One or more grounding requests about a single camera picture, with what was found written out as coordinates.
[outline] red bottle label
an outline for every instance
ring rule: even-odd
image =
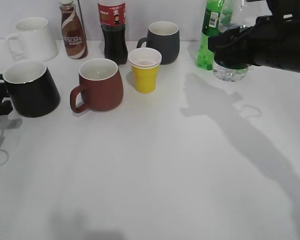
[[[126,23],[126,4],[118,6],[99,6],[100,22],[108,26],[118,26]]]

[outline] bottle neck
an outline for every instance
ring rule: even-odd
[[[76,5],[74,4],[74,2],[60,4],[60,9],[70,9],[70,8],[76,9]]]

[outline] cola bottle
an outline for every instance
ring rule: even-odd
[[[76,12],[74,0],[59,0],[61,19],[61,34],[66,53],[71,59],[83,59],[88,55],[85,30]]]
[[[124,0],[99,0],[98,8],[105,42],[104,56],[118,65],[126,64],[126,3]]]

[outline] green bottle label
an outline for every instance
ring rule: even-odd
[[[220,13],[211,11],[206,8],[202,25],[202,33],[209,37],[218,35],[219,18]]]

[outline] plastic water bottle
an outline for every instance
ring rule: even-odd
[[[248,12],[248,5],[246,0],[224,0],[219,21],[220,34],[229,29],[241,28],[244,30],[255,24],[257,16],[253,17],[252,12]],[[218,61],[213,64],[213,74],[226,82],[240,81],[246,76],[248,70],[249,65],[244,63],[226,65],[222,61]]]
[[[202,25],[202,40],[197,56],[197,66],[205,70],[212,70],[215,55],[208,49],[208,38],[219,34],[220,13],[225,0],[208,0],[206,2]]]

